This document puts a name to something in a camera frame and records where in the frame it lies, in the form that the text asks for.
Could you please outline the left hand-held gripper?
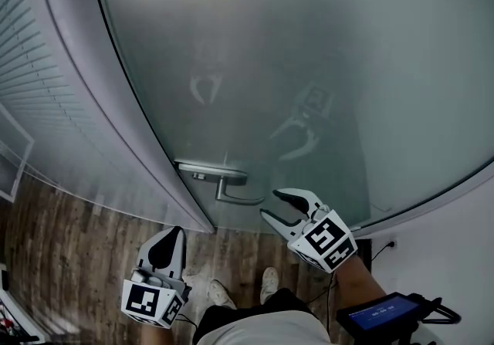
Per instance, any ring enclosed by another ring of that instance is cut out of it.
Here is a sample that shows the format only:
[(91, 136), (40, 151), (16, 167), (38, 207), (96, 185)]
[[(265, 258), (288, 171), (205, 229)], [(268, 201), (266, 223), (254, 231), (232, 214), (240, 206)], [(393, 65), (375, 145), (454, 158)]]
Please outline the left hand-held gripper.
[(137, 268), (123, 281), (120, 311), (139, 323), (170, 329), (192, 290), (181, 280), (185, 254), (180, 226), (148, 239), (138, 252)]

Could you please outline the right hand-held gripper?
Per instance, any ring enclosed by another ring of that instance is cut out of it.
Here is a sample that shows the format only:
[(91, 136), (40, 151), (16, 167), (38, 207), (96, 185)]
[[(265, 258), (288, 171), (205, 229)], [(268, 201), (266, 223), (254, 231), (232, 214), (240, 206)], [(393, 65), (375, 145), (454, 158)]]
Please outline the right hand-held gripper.
[(357, 252), (350, 229), (312, 191), (280, 188), (272, 193), (306, 216), (287, 222), (267, 209), (260, 209), (262, 219), (289, 242), (288, 248), (304, 262), (332, 273)]

